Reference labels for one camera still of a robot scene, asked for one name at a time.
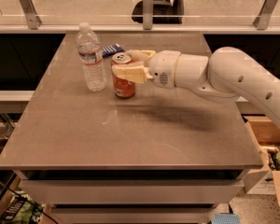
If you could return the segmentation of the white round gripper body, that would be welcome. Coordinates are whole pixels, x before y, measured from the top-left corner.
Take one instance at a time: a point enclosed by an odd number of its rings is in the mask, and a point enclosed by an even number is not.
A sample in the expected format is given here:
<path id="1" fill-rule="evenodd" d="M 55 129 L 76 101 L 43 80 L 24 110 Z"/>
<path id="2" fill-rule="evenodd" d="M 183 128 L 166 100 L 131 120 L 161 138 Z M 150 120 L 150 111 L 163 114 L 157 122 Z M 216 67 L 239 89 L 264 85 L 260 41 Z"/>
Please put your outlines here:
<path id="1" fill-rule="evenodd" d="M 173 89 L 175 87 L 175 67 L 180 57 L 179 51 L 164 50 L 153 55 L 148 61 L 152 81 L 157 87 Z"/>

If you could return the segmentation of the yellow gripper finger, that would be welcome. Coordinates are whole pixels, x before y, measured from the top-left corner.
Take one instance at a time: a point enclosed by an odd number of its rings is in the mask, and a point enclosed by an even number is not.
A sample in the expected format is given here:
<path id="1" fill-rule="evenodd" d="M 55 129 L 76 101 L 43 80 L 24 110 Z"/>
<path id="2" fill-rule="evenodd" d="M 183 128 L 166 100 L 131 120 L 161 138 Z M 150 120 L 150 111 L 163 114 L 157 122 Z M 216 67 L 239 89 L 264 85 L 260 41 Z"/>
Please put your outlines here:
<path id="1" fill-rule="evenodd" d="M 133 63 L 142 62 L 144 66 L 147 66 L 148 60 L 156 54 L 156 51 L 130 49 L 127 50 L 127 53 L 129 53 L 132 56 Z"/>
<path id="2" fill-rule="evenodd" d="M 149 72 L 149 69 L 147 67 L 144 67 L 143 65 L 113 65 L 112 72 L 115 77 L 139 84 L 146 83 L 149 79 L 153 78 L 153 76 Z"/>

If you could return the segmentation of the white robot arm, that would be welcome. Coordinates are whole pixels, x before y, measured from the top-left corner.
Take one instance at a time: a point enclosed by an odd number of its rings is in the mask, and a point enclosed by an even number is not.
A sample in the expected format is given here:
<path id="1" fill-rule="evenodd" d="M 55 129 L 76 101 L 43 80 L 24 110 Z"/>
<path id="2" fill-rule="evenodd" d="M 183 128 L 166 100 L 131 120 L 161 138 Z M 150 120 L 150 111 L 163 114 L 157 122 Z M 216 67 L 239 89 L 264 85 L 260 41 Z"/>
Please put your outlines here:
<path id="1" fill-rule="evenodd" d="M 223 47 L 209 57 L 172 50 L 128 53 L 129 63 L 112 66 L 115 77 L 186 89 L 210 101 L 235 101 L 242 96 L 280 129 L 280 79 L 243 51 Z"/>

